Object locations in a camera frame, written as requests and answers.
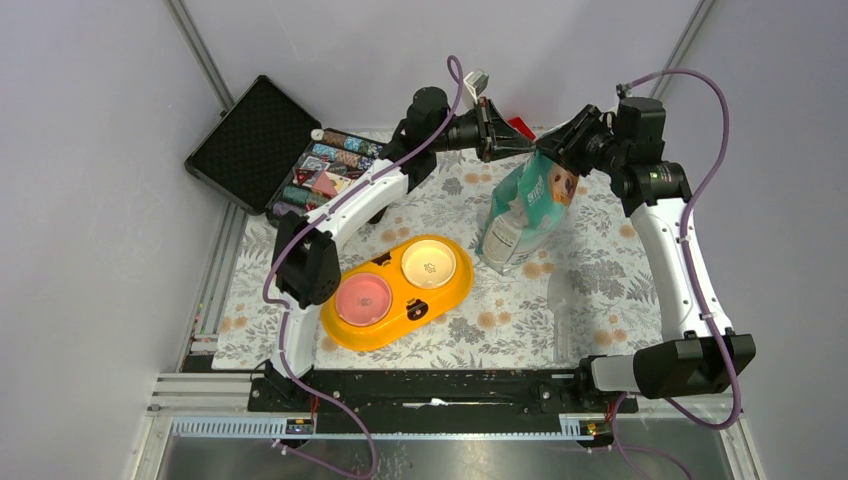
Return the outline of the green dog food bag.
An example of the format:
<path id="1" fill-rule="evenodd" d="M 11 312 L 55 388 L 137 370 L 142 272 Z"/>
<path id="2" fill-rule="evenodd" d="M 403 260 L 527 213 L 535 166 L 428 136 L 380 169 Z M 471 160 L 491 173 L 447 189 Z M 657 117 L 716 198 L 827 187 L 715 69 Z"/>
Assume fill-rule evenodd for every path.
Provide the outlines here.
<path id="1" fill-rule="evenodd" d="M 512 170 L 491 194 L 475 252 L 499 274 L 519 266 L 557 230 L 579 177 L 540 153 Z"/>

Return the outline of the clear plastic scoop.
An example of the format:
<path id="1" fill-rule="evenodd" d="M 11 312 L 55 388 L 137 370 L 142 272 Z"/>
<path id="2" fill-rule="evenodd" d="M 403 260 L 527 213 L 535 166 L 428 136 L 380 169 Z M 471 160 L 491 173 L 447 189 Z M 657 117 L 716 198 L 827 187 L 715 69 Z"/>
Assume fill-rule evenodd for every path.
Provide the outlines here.
<path id="1" fill-rule="evenodd" d="M 577 292 L 567 270 L 551 274 L 547 290 L 547 305 L 553 315 L 554 360 L 561 365 L 572 365 L 570 354 L 570 328 L 577 302 Z"/>

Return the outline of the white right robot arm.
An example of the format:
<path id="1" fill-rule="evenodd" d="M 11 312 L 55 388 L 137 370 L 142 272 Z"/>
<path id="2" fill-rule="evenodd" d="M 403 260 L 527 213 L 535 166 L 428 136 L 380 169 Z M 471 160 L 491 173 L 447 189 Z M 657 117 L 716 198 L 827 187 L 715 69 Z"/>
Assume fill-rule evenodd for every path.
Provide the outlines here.
<path id="1" fill-rule="evenodd" d="M 663 158 L 665 121 L 660 101 L 629 97 L 613 115 L 587 105 L 535 141 L 539 153 L 571 173 L 609 176 L 645 250 L 660 305 L 660 343 L 581 361 L 573 396 L 589 412 L 614 392 L 649 399 L 723 393 L 756 355 L 752 336 L 735 331 L 711 285 L 686 174 Z"/>

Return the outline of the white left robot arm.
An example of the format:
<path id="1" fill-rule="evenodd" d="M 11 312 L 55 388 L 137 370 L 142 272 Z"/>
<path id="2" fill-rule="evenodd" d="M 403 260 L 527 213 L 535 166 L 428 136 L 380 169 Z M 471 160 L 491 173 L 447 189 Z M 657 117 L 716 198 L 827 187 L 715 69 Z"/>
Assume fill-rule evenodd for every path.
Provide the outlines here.
<path id="1" fill-rule="evenodd" d="M 463 114 L 456 112 L 459 104 L 437 87 L 416 91 L 391 140 L 352 187 L 306 215 L 279 218 L 262 297 L 282 309 L 270 357 L 281 376 L 271 395 L 285 410 L 309 401 L 311 387 L 302 377 L 314 366 L 319 310 L 341 282 L 338 253 L 350 237 L 426 179 L 439 152 L 472 149 L 480 161 L 491 162 L 531 151 L 531 140 L 491 100 L 481 97 Z"/>

